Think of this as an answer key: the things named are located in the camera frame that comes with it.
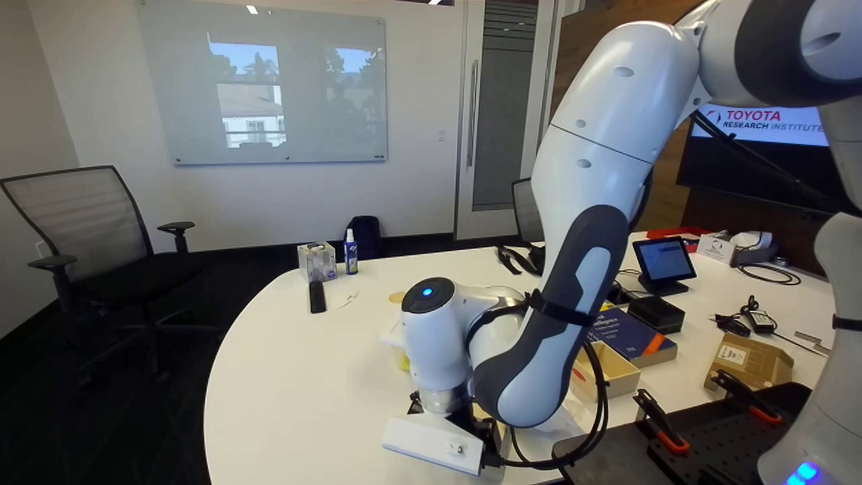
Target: box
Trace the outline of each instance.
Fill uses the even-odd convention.
[[[339,274],[335,256],[329,241],[295,244],[295,260],[304,280],[334,280]]]
[[[628,359],[622,359],[606,342],[591,342],[591,348],[599,361],[603,379],[609,381],[609,388],[606,388],[609,399],[622,396],[622,394],[633,394],[638,388],[641,369],[636,364],[629,364]],[[594,400],[594,373],[591,373],[591,367],[589,367],[589,359],[585,349],[579,349],[571,364],[571,385],[568,388],[579,399]]]
[[[758,388],[788,381],[792,356],[785,356],[781,348],[772,348],[749,336],[723,334],[704,372],[704,379],[703,379],[704,388],[715,385],[713,381],[715,369],[738,377],[750,389],[758,389]]]
[[[622,359],[641,369],[676,359],[674,338],[620,306],[594,315],[589,338],[610,345]]]

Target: chair backrest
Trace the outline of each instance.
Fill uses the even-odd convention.
[[[531,177],[516,177],[512,182],[512,201],[513,201],[513,224],[523,241],[542,241],[543,229],[539,218],[539,204],[532,195]]]
[[[151,256],[139,209],[115,166],[75,166],[0,179],[54,256],[73,256],[70,280]]]

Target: cardboard box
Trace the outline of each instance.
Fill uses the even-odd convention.
[[[703,379],[704,388],[715,385],[713,381],[715,369],[723,369],[750,389],[758,389],[758,388],[788,381],[792,356],[785,356],[781,348],[772,348],[749,336],[723,334],[704,372],[704,379]]]
[[[603,379],[609,381],[609,399],[633,394],[641,379],[641,369],[622,359],[610,345],[606,342],[591,342]],[[585,349],[577,353],[572,367],[571,367],[571,385],[568,385],[579,399],[594,400],[594,373],[589,367],[589,359]]]

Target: monitor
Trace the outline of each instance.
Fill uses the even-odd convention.
[[[648,292],[686,290],[679,280],[695,276],[695,267],[682,237],[636,240],[633,251],[641,263],[641,286]]]
[[[730,148],[691,120],[676,182],[804,212],[853,212],[816,107],[703,104],[699,112],[741,148]]]

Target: gray wall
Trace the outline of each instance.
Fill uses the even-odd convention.
[[[26,0],[0,1],[0,177],[73,166],[75,148],[32,28]],[[54,299],[51,276],[28,268],[35,232],[0,195],[0,336]]]

